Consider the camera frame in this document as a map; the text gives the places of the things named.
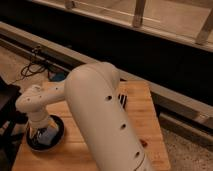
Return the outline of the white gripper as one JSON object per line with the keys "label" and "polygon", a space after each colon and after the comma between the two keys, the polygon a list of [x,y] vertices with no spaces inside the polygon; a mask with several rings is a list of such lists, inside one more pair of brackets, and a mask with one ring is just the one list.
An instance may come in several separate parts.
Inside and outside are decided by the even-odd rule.
{"label": "white gripper", "polygon": [[57,130],[57,124],[50,115],[46,116],[29,116],[29,128],[27,137],[30,140],[37,140],[37,135],[40,131],[47,128],[54,128]]}

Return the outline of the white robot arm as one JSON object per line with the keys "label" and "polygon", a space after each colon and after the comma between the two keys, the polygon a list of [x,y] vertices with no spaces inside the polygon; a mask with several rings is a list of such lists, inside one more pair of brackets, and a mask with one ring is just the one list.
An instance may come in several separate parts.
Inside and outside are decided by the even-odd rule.
{"label": "white robot arm", "polygon": [[119,102],[119,70],[108,62],[84,64],[47,90],[28,88],[16,101],[36,130],[50,124],[49,104],[66,101],[100,171],[155,171]]}

